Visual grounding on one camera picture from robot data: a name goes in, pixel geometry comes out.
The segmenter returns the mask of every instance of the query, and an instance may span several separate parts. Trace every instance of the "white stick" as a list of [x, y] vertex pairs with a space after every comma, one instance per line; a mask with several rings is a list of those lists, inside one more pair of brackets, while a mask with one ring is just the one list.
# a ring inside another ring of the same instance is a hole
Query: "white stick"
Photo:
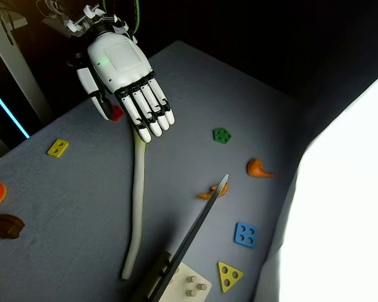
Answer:
[[144, 154], [146, 143], [135, 130], [134, 133], [134, 180], [133, 180], [133, 213], [132, 241], [127, 252], [126, 262], [122, 271], [122, 279], [127, 280], [133, 271], [134, 262], [139, 252], [142, 229], [143, 195], [144, 195]]

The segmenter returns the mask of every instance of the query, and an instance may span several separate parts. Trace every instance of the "green wire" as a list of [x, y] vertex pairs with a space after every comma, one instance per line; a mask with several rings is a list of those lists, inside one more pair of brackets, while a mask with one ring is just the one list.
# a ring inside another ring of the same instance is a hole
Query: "green wire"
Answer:
[[136, 1], [136, 25], [134, 26], [133, 35], [136, 33], [136, 31], [139, 29], [140, 25], [140, 6], [139, 6], [139, 0]]

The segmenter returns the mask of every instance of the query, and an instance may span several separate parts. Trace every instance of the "robotic hand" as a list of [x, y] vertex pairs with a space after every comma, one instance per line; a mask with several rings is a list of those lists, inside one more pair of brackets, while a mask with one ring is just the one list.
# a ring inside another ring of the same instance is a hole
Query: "robotic hand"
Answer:
[[74, 66], [86, 92], [104, 119], [112, 117], [112, 106], [105, 89], [115, 94], [141, 139], [151, 141], [150, 132], [160, 137], [175, 122], [171, 106], [155, 78], [147, 57], [128, 32], [128, 26], [115, 28], [116, 16], [107, 16], [100, 9], [84, 9], [89, 23], [84, 27], [68, 22], [71, 31], [86, 30], [87, 54], [78, 53]]

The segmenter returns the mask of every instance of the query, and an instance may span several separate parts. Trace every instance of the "yellow rectangular block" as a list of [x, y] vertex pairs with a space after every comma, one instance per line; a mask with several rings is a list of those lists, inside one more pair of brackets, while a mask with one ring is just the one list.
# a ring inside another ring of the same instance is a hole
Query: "yellow rectangular block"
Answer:
[[67, 140], [58, 139], [56, 142], [51, 146], [48, 150], [48, 155], [56, 157], [57, 159], [63, 155], [64, 151], [66, 151], [67, 147], [69, 146], [69, 142]]

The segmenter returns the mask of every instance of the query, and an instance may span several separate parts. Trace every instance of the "green block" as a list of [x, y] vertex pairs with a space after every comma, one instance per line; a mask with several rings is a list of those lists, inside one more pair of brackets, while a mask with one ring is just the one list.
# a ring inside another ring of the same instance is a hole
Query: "green block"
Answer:
[[227, 144], [231, 139], [232, 135], [229, 134], [229, 132], [224, 128], [219, 128], [213, 130], [213, 137], [217, 143]]

